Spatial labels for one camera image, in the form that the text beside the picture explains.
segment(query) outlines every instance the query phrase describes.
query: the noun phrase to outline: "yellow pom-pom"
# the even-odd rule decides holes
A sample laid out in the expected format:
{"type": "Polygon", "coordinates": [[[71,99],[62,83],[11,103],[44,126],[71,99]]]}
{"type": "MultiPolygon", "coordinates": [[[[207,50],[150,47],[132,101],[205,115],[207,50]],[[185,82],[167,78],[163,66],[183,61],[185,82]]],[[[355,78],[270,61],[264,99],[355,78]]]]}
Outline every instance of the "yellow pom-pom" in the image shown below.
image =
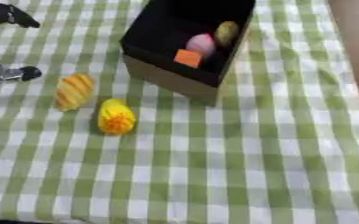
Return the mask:
{"type": "Polygon", "coordinates": [[[94,81],[90,76],[84,73],[72,74],[60,79],[55,104],[61,111],[77,109],[88,102],[93,91],[94,81]]]}
{"type": "Polygon", "coordinates": [[[239,33],[238,25],[233,21],[221,23],[215,32],[215,39],[219,46],[227,47],[239,33]]]}
{"type": "Polygon", "coordinates": [[[117,99],[105,101],[99,110],[99,129],[108,135],[123,135],[133,129],[133,112],[117,99]]]}

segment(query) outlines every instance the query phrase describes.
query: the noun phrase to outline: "orange striped egg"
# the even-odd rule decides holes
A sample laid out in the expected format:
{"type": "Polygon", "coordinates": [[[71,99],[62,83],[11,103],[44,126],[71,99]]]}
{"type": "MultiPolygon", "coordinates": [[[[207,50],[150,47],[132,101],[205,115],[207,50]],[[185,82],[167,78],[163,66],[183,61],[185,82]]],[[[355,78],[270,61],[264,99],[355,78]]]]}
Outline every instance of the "orange striped egg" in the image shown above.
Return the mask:
{"type": "Polygon", "coordinates": [[[135,115],[122,101],[108,99],[99,110],[98,127],[108,135],[123,135],[133,129],[135,115]]]}
{"type": "Polygon", "coordinates": [[[89,75],[71,74],[59,81],[55,95],[56,107],[61,111],[77,109],[88,102],[93,91],[94,81],[89,75]]]}

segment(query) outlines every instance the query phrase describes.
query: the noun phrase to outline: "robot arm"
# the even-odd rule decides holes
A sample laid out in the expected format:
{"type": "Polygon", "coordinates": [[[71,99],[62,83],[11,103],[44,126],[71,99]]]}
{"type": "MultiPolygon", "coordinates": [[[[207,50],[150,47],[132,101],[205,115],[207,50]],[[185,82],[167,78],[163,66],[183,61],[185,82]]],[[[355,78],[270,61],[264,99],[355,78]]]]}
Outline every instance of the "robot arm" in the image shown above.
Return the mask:
{"type": "Polygon", "coordinates": [[[0,3],[0,24],[17,24],[24,28],[39,28],[40,24],[14,5],[0,3]]]}
{"type": "Polygon", "coordinates": [[[42,73],[34,66],[9,69],[0,65],[0,84],[7,81],[30,81],[38,78],[42,73]]]}
{"type": "MultiPolygon", "coordinates": [[[[17,24],[24,28],[39,28],[40,24],[30,15],[11,4],[0,3],[0,24],[17,24]]],[[[34,66],[9,69],[0,65],[0,84],[6,81],[29,81],[38,78],[42,73],[34,66]]]]}

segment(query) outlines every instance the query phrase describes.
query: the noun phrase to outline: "table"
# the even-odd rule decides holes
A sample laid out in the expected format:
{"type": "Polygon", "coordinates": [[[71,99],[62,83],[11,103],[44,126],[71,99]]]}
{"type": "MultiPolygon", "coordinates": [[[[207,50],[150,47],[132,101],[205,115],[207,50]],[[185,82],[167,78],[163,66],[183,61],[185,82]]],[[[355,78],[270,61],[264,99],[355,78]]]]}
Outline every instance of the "table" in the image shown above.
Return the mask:
{"type": "Polygon", "coordinates": [[[359,93],[326,0],[257,1],[215,108],[127,74],[117,41],[140,0],[10,2],[42,26],[1,26],[0,62],[44,77],[0,87],[1,219],[359,223],[359,93]],[[95,97],[61,113],[74,72],[95,97]],[[110,97],[137,116],[126,136],[96,129],[110,97]]]}

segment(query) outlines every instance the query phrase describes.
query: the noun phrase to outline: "cardboard box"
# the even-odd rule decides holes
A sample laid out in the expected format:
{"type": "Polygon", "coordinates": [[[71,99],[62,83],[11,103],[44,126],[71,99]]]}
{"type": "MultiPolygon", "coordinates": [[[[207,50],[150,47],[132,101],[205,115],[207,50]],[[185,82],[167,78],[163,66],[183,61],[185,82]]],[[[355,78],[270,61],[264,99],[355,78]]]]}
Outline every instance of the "cardboard box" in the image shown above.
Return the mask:
{"type": "Polygon", "coordinates": [[[121,39],[130,75],[207,105],[215,105],[255,6],[255,0],[150,0],[121,39]],[[235,21],[240,35],[229,48],[217,48],[198,68],[174,61],[194,35],[235,21]]]}

